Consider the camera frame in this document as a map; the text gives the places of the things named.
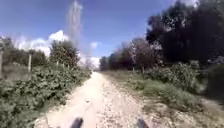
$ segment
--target green vegetation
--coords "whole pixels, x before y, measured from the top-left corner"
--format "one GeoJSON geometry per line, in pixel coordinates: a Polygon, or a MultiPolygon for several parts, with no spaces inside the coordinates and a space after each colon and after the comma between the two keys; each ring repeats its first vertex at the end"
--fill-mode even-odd
{"type": "Polygon", "coordinates": [[[106,72],[120,82],[125,82],[127,87],[140,91],[144,96],[156,98],[170,108],[182,112],[202,112],[202,101],[198,96],[194,96],[172,84],[164,84],[151,79],[145,79],[141,74],[133,72],[106,72]]]}
{"type": "Polygon", "coordinates": [[[184,91],[197,92],[197,71],[187,64],[174,64],[171,67],[149,69],[145,73],[146,78],[171,83],[184,91]]]}
{"type": "Polygon", "coordinates": [[[33,127],[42,112],[64,105],[66,95],[90,77],[89,70],[77,66],[77,49],[71,42],[54,42],[48,60],[41,51],[15,48],[10,38],[2,41],[0,128],[33,127]],[[30,54],[32,70],[28,72],[30,54]]]}
{"type": "Polygon", "coordinates": [[[185,120],[193,120],[192,127],[222,128],[224,126],[224,112],[221,107],[211,101],[170,83],[163,83],[145,78],[143,74],[133,71],[106,71],[107,76],[118,80],[119,85],[136,92],[138,97],[146,101],[143,110],[149,114],[156,114],[160,119],[170,119],[172,127],[182,127],[185,120]]]}
{"type": "Polygon", "coordinates": [[[33,126],[40,112],[65,104],[66,94],[81,85],[90,72],[59,67],[37,67],[30,80],[0,83],[1,128],[33,126]]]}

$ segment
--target dirt ground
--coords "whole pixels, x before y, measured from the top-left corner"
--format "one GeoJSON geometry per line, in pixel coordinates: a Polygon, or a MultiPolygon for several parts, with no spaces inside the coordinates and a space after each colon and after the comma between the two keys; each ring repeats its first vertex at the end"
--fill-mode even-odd
{"type": "Polygon", "coordinates": [[[82,128],[133,128],[138,119],[149,127],[165,128],[152,122],[142,112],[142,104],[119,91],[104,75],[94,72],[83,86],[68,96],[65,106],[52,108],[36,120],[36,128],[70,128],[74,120],[83,118],[82,128]]]}

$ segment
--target sky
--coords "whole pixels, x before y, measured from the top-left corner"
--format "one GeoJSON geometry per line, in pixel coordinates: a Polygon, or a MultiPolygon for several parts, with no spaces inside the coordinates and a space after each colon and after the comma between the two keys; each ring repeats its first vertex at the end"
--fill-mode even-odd
{"type": "MultiPolygon", "coordinates": [[[[74,0],[0,0],[0,34],[17,46],[49,54],[50,40],[67,39],[66,15],[74,0]]],[[[183,0],[192,4],[195,0],[183,0]]],[[[144,37],[147,19],[175,0],[78,0],[82,5],[79,48],[93,60],[110,55],[122,42],[144,37]]]]}

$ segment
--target white cloud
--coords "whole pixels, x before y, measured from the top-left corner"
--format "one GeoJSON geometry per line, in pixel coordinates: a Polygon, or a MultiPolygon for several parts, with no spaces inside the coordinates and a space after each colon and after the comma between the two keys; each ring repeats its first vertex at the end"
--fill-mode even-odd
{"type": "Polygon", "coordinates": [[[78,63],[78,65],[80,67],[85,67],[87,65],[87,63],[90,62],[92,69],[98,69],[99,68],[100,58],[98,58],[98,57],[90,57],[88,59],[88,57],[86,55],[82,54],[82,53],[79,53],[78,56],[80,58],[79,63],[78,63]]]}
{"type": "Polygon", "coordinates": [[[98,58],[98,57],[91,57],[91,62],[92,62],[92,64],[93,64],[93,66],[94,66],[94,68],[99,68],[99,66],[100,66],[100,58],[98,58]]]}
{"type": "Polygon", "coordinates": [[[181,0],[181,2],[185,3],[186,5],[196,6],[198,0],[181,0]]]}
{"type": "Polygon", "coordinates": [[[27,39],[24,36],[21,36],[16,39],[16,47],[19,49],[24,49],[24,50],[29,50],[29,49],[34,49],[34,50],[40,50],[45,53],[46,56],[50,55],[50,46],[51,42],[53,40],[56,41],[63,41],[63,40],[68,40],[68,36],[63,33],[62,30],[59,30],[56,33],[52,33],[47,40],[43,38],[37,38],[37,39],[27,39]]]}
{"type": "Polygon", "coordinates": [[[90,44],[90,46],[91,46],[92,49],[95,49],[95,48],[97,48],[98,44],[99,44],[98,42],[92,42],[90,44]]]}
{"type": "Polygon", "coordinates": [[[57,40],[57,41],[64,41],[64,40],[68,40],[68,36],[64,34],[64,32],[62,30],[59,30],[56,33],[53,33],[49,36],[49,40],[57,40]]]}

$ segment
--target blue sky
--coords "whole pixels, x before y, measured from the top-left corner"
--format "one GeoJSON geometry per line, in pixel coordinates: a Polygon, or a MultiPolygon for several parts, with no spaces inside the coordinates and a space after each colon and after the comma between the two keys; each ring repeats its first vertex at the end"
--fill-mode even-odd
{"type": "MultiPolygon", "coordinates": [[[[109,55],[120,43],[144,36],[147,19],[174,0],[80,0],[81,47],[97,42],[93,56],[109,55]]],[[[0,33],[48,39],[66,30],[66,14],[73,0],[0,0],[0,33]]]]}

